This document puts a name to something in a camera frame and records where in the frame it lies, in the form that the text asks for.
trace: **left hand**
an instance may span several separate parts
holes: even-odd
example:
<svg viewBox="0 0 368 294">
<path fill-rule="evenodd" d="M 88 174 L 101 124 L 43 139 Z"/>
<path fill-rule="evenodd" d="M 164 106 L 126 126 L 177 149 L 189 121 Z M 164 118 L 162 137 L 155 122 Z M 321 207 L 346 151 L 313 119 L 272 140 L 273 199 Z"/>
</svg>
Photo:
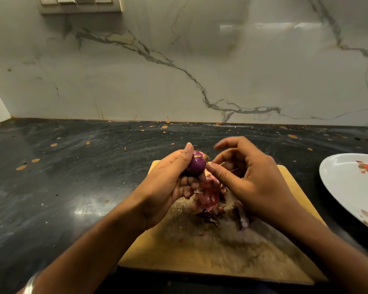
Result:
<svg viewBox="0 0 368 294">
<path fill-rule="evenodd" d="M 146 220 L 146 230 L 161 222 L 178 198 L 184 196 L 189 199 L 194 190 L 199 188 L 199 180 L 206 179 L 204 174 L 199 179 L 181 177 L 192 156 L 193 146 L 187 143 L 184 150 L 177 150 L 159 161 L 130 195 L 129 199 L 140 202 L 142 215 Z"/>
</svg>

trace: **plate rim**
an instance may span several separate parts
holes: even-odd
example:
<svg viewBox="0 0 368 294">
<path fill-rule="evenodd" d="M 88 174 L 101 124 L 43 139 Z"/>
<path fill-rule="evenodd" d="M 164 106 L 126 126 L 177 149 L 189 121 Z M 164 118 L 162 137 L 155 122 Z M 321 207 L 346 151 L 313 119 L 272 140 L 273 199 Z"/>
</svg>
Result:
<svg viewBox="0 0 368 294">
<path fill-rule="evenodd" d="M 320 163 L 319 165 L 319 175 L 320 175 L 320 179 L 322 180 L 322 183 L 324 185 L 324 187 L 327 189 L 327 191 L 331 194 L 331 196 L 333 196 L 333 198 L 335 200 L 337 200 L 337 202 L 346 210 L 348 211 L 353 217 L 355 217 L 356 219 L 358 219 L 358 221 L 363 224 L 364 226 L 368 227 L 367 225 L 365 225 L 363 223 L 363 220 L 360 219 L 360 217 L 356 216 L 354 213 L 352 213 L 347 207 L 345 207 L 345 205 L 340 202 L 334 195 L 333 193 L 331 193 L 331 191 L 329 190 L 329 188 L 326 186 L 326 184 L 324 183 L 324 175 L 321 171 L 322 168 L 325 168 L 324 165 L 325 163 L 327 163 L 328 160 L 330 160 L 331 158 L 334 158 L 334 157 L 339 157 L 339 156 L 350 156 L 350 155 L 360 155 L 360 156 L 368 156 L 368 154 L 363 154 L 363 153 L 340 153 L 340 154 L 335 154 L 335 155 L 331 155 L 331 156 L 328 156 L 326 158 L 323 159 L 323 161 Z"/>
</svg>

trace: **right hand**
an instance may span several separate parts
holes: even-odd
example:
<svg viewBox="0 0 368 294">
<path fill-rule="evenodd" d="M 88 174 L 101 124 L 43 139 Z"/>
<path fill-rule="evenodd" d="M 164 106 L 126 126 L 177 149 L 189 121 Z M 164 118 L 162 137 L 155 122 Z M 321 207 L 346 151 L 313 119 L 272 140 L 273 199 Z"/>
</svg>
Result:
<svg viewBox="0 0 368 294">
<path fill-rule="evenodd" d="M 274 159 L 247 138 L 225 138 L 214 148 L 226 150 L 206 166 L 207 170 L 256 217 L 280 227 L 281 221 L 303 209 L 290 192 Z"/>
</svg>

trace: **marble backsplash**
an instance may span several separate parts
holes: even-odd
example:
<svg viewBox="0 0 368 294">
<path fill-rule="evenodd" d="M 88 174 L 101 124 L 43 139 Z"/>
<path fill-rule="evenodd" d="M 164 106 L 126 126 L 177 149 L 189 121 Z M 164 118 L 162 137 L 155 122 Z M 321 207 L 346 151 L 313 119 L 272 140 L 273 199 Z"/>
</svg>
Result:
<svg viewBox="0 0 368 294">
<path fill-rule="evenodd" d="M 0 97 L 33 118 L 368 126 L 368 0 L 0 0 Z"/>
</svg>

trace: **hand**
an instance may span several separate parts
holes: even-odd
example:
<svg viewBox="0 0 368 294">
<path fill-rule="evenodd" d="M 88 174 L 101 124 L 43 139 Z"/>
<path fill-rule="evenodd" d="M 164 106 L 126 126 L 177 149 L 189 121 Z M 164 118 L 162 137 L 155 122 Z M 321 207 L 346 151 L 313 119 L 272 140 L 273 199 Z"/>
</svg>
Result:
<svg viewBox="0 0 368 294">
<path fill-rule="evenodd" d="M 163 158 L 151 170 L 144 181 L 130 195 L 129 199 L 140 202 L 145 217 L 146 230 L 157 225 L 166 215 L 172 204 L 180 197 L 189 199 L 199 188 L 199 180 L 182 176 L 192 160 L 193 146 L 187 143 L 184 150 L 178 150 Z M 206 179 L 204 174 L 199 178 Z"/>
<path fill-rule="evenodd" d="M 274 159 L 245 137 L 229 137 L 215 145 L 226 149 L 207 165 L 244 207 L 273 226 L 302 207 L 293 197 Z"/>
</svg>

